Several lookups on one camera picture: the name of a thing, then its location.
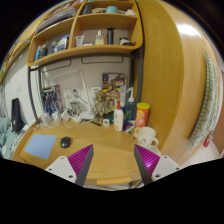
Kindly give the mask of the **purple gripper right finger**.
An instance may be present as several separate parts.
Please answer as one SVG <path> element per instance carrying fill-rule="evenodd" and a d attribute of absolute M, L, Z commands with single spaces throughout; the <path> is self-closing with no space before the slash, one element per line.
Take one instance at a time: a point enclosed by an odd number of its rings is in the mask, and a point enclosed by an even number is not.
<path fill-rule="evenodd" d="M 148 149 L 134 145 L 134 156 L 144 185 L 148 185 L 180 170 L 169 156 L 158 156 Z"/>

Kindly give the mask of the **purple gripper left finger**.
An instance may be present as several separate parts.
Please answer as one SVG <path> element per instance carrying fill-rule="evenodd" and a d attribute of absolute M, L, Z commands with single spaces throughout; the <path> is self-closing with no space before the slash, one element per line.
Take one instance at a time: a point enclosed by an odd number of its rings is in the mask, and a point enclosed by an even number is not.
<path fill-rule="evenodd" d="M 89 145 L 68 157 L 59 156 L 46 168 L 46 171 L 74 184 L 83 186 L 86 181 L 93 155 L 93 145 Z"/>

